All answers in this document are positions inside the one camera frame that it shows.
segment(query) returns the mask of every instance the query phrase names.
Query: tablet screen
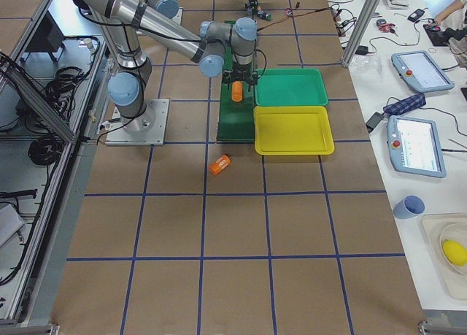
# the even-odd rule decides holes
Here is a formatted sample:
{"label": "tablet screen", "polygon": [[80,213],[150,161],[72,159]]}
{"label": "tablet screen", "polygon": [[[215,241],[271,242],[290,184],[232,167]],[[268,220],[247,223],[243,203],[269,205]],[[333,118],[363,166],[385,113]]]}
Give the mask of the tablet screen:
{"label": "tablet screen", "polygon": [[411,169],[438,172],[433,130],[430,123],[397,120],[398,132],[404,153],[402,165]]}
{"label": "tablet screen", "polygon": [[403,54],[400,57],[406,64],[407,69],[412,70],[413,77],[417,79],[423,88],[449,84],[424,53]]}

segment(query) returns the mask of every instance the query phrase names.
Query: blue joint cap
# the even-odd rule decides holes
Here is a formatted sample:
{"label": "blue joint cap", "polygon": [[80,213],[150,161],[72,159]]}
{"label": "blue joint cap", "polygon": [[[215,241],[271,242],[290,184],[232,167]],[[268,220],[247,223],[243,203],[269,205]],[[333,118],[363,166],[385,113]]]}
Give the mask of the blue joint cap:
{"label": "blue joint cap", "polygon": [[160,0],[155,5],[154,9],[169,19],[172,19],[178,13],[179,7],[177,0]]}
{"label": "blue joint cap", "polygon": [[204,76],[216,77],[218,76],[224,66],[224,59],[218,55],[208,55],[199,61],[199,69]]}
{"label": "blue joint cap", "polygon": [[201,38],[206,37],[207,29],[209,28],[209,25],[211,25],[212,21],[203,21],[201,23],[201,26],[199,26],[199,36]]}
{"label": "blue joint cap", "polygon": [[235,31],[241,38],[254,41],[256,39],[256,22],[250,18],[239,18],[235,22]]}
{"label": "blue joint cap", "polygon": [[110,98],[119,107],[134,103],[139,95],[138,79],[128,72],[121,72],[110,78],[107,91]]}

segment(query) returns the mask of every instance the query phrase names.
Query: orange cylinder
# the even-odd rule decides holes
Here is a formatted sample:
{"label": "orange cylinder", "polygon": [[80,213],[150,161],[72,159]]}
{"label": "orange cylinder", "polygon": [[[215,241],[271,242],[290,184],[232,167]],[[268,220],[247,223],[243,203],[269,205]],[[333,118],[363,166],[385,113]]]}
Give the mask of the orange cylinder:
{"label": "orange cylinder", "polygon": [[236,103],[243,100],[243,84],[241,81],[232,83],[232,101]]}
{"label": "orange cylinder", "polygon": [[209,165],[209,170],[213,175],[218,175],[225,167],[231,164],[231,159],[227,155],[222,155],[215,162]]}

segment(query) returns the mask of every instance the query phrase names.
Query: tablet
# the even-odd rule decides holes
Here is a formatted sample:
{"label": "tablet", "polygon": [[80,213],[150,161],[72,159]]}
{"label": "tablet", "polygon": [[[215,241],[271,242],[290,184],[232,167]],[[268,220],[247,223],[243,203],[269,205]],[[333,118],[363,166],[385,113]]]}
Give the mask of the tablet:
{"label": "tablet", "polygon": [[396,53],[391,61],[404,81],[417,92],[446,91],[454,88],[443,70],[424,50]]}
{"label": "tablet", "polygon": [[446,177],[438,131],[433,121],[389,117],[387,145],[396,171]]}

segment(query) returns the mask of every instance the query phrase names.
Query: person's arm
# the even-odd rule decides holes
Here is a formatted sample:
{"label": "person's arm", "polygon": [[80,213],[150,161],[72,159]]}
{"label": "person's arm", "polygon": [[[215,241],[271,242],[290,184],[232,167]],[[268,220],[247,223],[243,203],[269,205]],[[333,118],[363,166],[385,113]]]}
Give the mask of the person's arm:
{"label": "person's arm", "polygon": [[447,18],[448,16],[450,16],[453,12],[455,12],[456,10],[459,10],[459,9],[462,9],[464,8],[464,3],[461,1],[461,0],[455,0],[453,1],[449,6],[448,8],[446,8],[445,10],[443,10],[442,12],[440,12],[436,17],[435,17],[435,23],[437,23],[438,25],[441,24],[441,22]]}

